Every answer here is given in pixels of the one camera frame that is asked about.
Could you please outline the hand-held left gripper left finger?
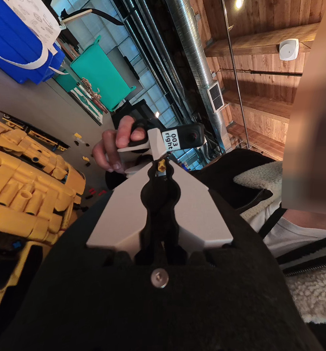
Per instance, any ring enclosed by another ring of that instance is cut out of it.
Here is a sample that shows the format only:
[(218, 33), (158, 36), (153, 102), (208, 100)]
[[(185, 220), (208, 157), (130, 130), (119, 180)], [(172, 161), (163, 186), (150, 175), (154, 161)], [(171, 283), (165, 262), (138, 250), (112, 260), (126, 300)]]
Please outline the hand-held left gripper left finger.
[(139, 264), (154, 261), (158, 244), (153, 220), (161, 207), (157, 165), (154, 161), (149, 179), (136, 174), (113, 190), (87, 248), (123, 251)]

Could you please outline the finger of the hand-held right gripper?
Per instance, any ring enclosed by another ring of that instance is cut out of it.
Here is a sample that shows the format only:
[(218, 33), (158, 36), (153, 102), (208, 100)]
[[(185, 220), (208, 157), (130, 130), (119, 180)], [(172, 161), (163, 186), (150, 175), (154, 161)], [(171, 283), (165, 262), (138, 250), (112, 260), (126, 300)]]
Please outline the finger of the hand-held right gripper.
[(161, 160), (166, 156), (167, 150), (160, 129), (149, 129), (148, 141), (154, 161)]
[(129, 179), (136, 174), (139, 174), (140, 177), (144, 177), (149, 179), (149, 170), (152, 168), (153, 162), (143, 162), (139, 165), (136, 165), (134, 167), (128, 168), (125, 170), (125, 176), (126, 179)]

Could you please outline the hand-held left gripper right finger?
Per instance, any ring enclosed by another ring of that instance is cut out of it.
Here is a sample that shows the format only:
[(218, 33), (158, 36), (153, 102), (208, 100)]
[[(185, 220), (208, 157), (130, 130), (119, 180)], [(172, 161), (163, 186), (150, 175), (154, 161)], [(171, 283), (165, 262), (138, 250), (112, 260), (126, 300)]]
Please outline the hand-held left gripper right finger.
[(167, 161), (167, 202), (161, 212), (161, 241), (167, 263), (185, 265), (194, 252), (221, 248), (233, 240), (209, 188)]

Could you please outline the black monitor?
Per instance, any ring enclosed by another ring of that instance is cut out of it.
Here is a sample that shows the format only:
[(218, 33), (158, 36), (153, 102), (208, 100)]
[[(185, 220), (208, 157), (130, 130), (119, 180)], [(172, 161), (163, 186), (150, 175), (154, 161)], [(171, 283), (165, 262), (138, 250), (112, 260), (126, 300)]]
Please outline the black monitor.
[(165, 126), (148, 107), (145, 99), (142, 99), (133, 105), (127, 101), (121, 107), (117, 108), (115, 113), (112, 115), (112, 121), (115, 129), (118, 129), (120, 120), (124, 116), (131, 116), (134, 120), (144, 119), (148, 121), (150, 128), (159, 128), (160, 130), (165, 129)]

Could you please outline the white vent grille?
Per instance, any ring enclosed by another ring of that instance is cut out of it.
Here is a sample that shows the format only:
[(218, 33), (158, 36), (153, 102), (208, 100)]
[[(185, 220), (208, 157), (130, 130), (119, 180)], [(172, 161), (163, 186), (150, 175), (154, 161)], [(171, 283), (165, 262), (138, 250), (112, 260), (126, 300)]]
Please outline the white vent grille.
[(213, 112), (217, 113), (220, 110), (222, 110), (222, 108), (225, 106), (225, 103), (224, 103), (219, 82), (217, 80), (214, 82), (214, 84), (212, 84), (207, 89), (207, 94), (208, 94)]

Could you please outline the pile of small mixed bricks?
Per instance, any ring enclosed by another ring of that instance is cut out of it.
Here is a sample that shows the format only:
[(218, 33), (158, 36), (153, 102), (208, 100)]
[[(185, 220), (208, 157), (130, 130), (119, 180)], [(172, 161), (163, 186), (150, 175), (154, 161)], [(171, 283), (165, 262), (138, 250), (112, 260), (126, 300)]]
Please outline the pile of small mixed bricks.
[(75, 133), (74, 144), (77, 158), (73, 165), (77, 170), (81, 171), (86, 178), (83, 198), (87, 202), (94, 203), (107, 193), (108, 189), (105, 183), (105, 172), (96, 165), (92, 152), (93, 143), (85, 140), (80, 134)]

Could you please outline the brown wooden model kit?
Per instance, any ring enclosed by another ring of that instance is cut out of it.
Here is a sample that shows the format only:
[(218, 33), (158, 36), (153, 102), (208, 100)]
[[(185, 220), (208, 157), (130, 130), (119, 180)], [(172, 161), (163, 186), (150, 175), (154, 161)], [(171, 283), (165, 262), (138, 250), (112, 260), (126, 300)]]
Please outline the brown wooden model kit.
[(90, 81), (85, 77), (83, 77), (80, 80), (80, 85), (85, 89), (85, 91), (90, 95), (92, 99), (96, 99), (96, 100), (101, 99), (99, 88), (93, 88)]

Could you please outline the white shirt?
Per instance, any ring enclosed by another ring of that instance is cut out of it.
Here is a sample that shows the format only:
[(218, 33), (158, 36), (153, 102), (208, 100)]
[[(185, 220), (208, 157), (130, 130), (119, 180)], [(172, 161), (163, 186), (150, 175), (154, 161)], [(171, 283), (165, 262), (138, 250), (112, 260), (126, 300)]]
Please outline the white shirt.
[(326, 238), (326, 214), (288, 210), (263, 239), (274, 257)]

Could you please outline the teal plastic board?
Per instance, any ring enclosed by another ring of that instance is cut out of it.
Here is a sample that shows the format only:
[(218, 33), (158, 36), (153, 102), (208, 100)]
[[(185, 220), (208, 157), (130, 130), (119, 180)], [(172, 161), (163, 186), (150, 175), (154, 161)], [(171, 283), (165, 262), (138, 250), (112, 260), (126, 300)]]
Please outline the teal plastic board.
[(93, 91), (101, 95), (100, 102), (113, 112), (136, 86), (129, 87), (112, 62), (99, 46), (101, 36), (89, 45), (83, 53), (70, 64), (79, 78), (89, 81)]

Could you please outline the yellow toy brick car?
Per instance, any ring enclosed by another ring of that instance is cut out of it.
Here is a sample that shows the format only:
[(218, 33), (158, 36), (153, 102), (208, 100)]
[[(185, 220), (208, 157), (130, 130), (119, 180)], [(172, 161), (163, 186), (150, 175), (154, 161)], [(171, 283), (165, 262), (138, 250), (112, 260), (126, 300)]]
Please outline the yellow toy brick car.
[(32, 138), (60, 141), (0, 122), (0, 335), (19, 310), (51, 247), (77, 218), (84, 174)]

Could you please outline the blue plastic bin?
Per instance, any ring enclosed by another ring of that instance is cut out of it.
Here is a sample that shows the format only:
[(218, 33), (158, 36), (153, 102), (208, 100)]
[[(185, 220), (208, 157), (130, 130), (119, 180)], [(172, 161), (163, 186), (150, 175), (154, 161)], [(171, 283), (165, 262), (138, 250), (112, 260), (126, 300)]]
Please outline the blue plastic bin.
[[(4, 2), (0, 1), (0, 56), (20, 64), (37, 60), (42, 52), (42, 41)], [(19, 84), (32, 81), (35, 84), (49, 78), (49, 64), (53, 55), (48, 51), (46, 63), (38, 69), (27, 70), (0, 59), (0, 69)]]
[(49, 78), (53, 77), (54, 74), (58, 74), (61, 76), (68, 75), (69, 73), (64, 69), (62, 69), (62, 63), (65, 58), (64, 52), (61, 50), (61, 48), (54, 43), (53, 44), (54, 49), (56, 50), (56, 53), (53, 55), (51, 59), (51, 63), (49, 64), (48, 70), (49, 70)]

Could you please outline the white ceiling speaker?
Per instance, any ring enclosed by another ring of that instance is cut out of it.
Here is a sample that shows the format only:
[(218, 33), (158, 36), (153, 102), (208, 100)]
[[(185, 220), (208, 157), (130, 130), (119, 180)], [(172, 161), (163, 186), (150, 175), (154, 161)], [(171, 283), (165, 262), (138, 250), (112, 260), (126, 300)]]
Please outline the white ceiling speaker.
[(286, 39), (279, 44), (279, 58), (281, 61), (297, 59), (299, 53), (299, 40), (297, 38)]

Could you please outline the white paper strip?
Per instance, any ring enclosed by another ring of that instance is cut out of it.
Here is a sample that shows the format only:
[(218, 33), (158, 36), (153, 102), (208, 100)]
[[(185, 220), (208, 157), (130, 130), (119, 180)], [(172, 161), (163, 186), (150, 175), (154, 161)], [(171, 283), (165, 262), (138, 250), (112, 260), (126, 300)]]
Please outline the white paper strip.
[(34, 70), (34, 69), (40, 68), (41, 66), (43, 66), (46, 63), (46, 61), (48, 59), (48, 48), (46, 46), (42, 45), (42, 52), (41, 52), (40, 57), (37, 60), (30, 62), (30, 63), (27, 63), (27, 64), (16, 63), (16, 62), (7, 60), (1, 56), (0, 56), (0, 59), (9, 63), (9, 64), (17, 66), (19, 68), (23, 68), (23, 69), (27, 69), (27, 70)]

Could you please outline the large printed paper sheet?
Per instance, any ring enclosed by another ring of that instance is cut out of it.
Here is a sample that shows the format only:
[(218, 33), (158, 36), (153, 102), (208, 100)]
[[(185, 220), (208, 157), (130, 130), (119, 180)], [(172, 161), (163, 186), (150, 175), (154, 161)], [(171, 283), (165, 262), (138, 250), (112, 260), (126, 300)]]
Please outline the large printed paper sheet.
[(57, 54), (53, 45), (61, 29), (56, 18), (41, 0), (5, 0), (4, 2), (53, 55)]

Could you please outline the silver ventilation duct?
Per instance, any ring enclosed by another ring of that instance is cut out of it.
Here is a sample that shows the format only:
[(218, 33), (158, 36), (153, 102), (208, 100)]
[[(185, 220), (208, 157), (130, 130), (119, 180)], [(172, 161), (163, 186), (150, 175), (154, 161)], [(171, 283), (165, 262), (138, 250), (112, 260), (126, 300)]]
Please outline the silver ventilation duct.
[(230, 152), (232, 150), (231, 141), (227, 133), (222, 110), (217, 113), (213, 112), (207, 94), (207, 89), (214, 84), (216, 80), (213, 79), (207, 63), (190, 1), (167, 0), (166, 4), (183, 46), (202, 101), (205, 105), (218, 144), (222, 148), (223, 153)]

